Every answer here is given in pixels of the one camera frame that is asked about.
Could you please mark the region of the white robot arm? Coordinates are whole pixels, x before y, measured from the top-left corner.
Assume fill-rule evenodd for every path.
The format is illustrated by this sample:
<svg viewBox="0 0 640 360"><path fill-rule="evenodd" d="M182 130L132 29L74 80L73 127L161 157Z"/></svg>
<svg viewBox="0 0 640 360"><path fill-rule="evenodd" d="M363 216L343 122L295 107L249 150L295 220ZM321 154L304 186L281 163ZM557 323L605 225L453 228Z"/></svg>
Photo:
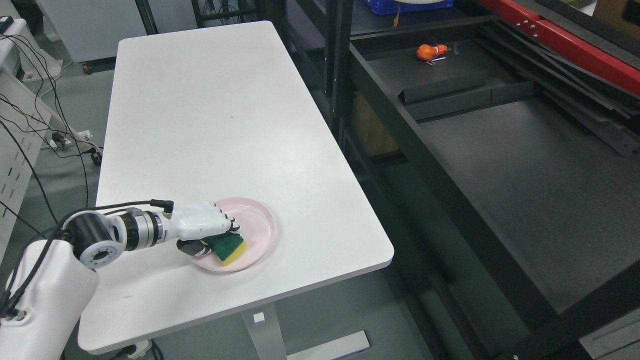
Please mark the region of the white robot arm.
<svg viewBox="0 0 640 360"><path fill-rule="evenodd" d="M126 249L103 207L74 210L28 244L1 297L3 360L57 360L98 288L96 269Z"/></svg>

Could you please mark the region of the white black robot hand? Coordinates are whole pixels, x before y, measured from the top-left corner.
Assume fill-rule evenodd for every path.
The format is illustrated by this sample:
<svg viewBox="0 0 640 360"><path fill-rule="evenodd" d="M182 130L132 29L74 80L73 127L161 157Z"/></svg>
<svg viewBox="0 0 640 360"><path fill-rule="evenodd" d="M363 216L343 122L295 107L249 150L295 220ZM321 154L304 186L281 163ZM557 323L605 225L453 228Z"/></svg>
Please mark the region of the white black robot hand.
<svg viewBox="0 0 640 360"><path fill-rule="evenodd" d="M214 202L191 203L173 208L160 215L158 242L176 241L176 248L185 255L198 257L212 253L204 239L226 233L238 234L240 225Z"/></svg>

